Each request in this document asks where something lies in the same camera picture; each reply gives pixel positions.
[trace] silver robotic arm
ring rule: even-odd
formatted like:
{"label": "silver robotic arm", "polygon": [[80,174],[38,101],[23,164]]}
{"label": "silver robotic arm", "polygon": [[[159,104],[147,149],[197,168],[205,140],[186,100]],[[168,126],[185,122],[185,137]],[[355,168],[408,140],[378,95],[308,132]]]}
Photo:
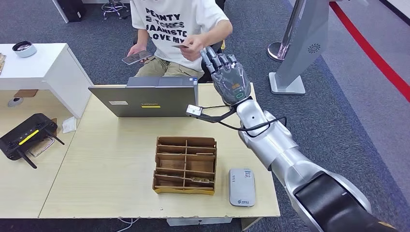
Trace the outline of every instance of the silver robotic arm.
{"label": "silver robotic arm", "polygon": [[250,97],[250,82],[233,55],[215,54],[208,47],[201,56],[230,111],[212,117],[203,114],[201,107],[189,106],[187,114],[223,124],[224,118],[237,113],[242,127],[234,129],[239,137],[275,174],[292,207],[313,232],[396,231],[372,216],[369,201],[354,184],[313,163],[298,150],[290,131]]}

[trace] khaki shorts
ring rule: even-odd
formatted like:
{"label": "khaki shorts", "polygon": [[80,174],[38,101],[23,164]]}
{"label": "khaki shorts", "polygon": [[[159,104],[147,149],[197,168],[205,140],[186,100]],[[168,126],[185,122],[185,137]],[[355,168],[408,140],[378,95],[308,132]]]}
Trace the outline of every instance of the khaki shorts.
{"label": "khaki shorts", "polygon": [[199,79],[203,75],[204,72],[152,56],[145,61],[135,76],[196,76]]}

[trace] printed text on t-shirt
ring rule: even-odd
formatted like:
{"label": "printed text on t-shirt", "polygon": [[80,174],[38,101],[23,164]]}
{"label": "printed text on t-shirt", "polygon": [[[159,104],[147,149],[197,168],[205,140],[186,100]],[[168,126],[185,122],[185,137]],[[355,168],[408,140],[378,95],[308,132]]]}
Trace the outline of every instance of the printed text on t-shirt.
{"label": "printed text on t-shirt", "polygon": [[187,31],[182,30],[185,27],[184,22],[178,21],[181,14],[157,14],[155,11],[145,8],[146,10],[146,22],[151,24],[146,24],[146,30],[156,31],[157,33],[152,34],[152,39],[154,40],[168,40],[178,44],[185,41],[180,37],[187,37]]}

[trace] red line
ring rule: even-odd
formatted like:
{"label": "red line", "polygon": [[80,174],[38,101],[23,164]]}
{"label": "red line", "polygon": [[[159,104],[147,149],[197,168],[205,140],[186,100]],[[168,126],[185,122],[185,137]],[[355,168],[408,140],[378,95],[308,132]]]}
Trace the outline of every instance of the red line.
{"label": "red line", "polygon": [[369,44],[369,42],[363,37],[359,30],[353,25],[353,23],[347,18],[346,14],[342,11],[339,5],[331,1],[330,7],[336,13],[340,21],[343,23],[347,31],[352,35],[354,40],[359,44],[367,56],[373,61],[373,63],[379,68],[379,70],[386,76],[386,78],[400,91],[401,94],[410,102],[410,86],[404,81],[390,65],[383,60],[383,58],[377,53],[376,50]]}

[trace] cardboard organizer box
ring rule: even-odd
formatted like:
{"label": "cardboard organizer box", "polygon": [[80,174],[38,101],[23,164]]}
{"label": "cardboard organizer box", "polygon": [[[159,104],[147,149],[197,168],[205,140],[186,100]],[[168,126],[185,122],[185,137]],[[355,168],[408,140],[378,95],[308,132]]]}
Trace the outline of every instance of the cardboard organizer box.
{"label": "cardboard organizer box", "polygon": [[152,188],[156,193],[214,194],[214,138],[158,137],[155,162]]}

